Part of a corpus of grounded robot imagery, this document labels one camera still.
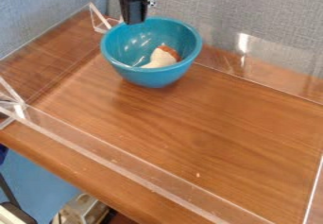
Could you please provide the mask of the clear acrylic tray walls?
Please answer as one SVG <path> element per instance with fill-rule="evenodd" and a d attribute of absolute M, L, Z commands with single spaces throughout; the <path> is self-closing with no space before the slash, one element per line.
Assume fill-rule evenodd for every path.
<path fill-rule="evenodd" d="M 74 11 L 0 59 L 0 142 L 141 224 L 323 224 L 323 78 L 205 48 L 122 79 Z"/>

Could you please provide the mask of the blue bowl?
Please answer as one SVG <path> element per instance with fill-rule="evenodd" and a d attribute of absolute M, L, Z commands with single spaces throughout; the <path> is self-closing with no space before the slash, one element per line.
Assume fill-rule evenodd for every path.
<path fill-rule="evenodd" d="M 162 45 L 177 51 L 181 61 L 170 66 L 146 68 L 154 50 Z M 202 50 L 202 37 L 182 21 L 150 17 L 142 24 L 122 23 L 113 27 L 103 36 L 101 49 L 125 80 L 149 88 L 163 88 L 187 73 Z"/>

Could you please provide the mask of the black stand leg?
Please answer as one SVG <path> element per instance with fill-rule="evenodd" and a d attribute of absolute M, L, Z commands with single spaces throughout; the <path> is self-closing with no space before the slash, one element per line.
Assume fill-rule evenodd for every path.
<path fill-rule="evenodd" d="M 23 211 L 2 173 L 0 190 L 9 199 L 0 202 L 0 224 L 38 224 L 37 220 Z"/>

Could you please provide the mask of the white power strip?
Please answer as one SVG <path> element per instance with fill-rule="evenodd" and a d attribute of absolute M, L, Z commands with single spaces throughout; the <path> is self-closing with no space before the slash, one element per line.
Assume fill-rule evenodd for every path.
<path fill-rule="evenodd" d="M 51 224 L 101 224 L 110 207 L 86 193 L 75 196 L 58 211 Z"/>

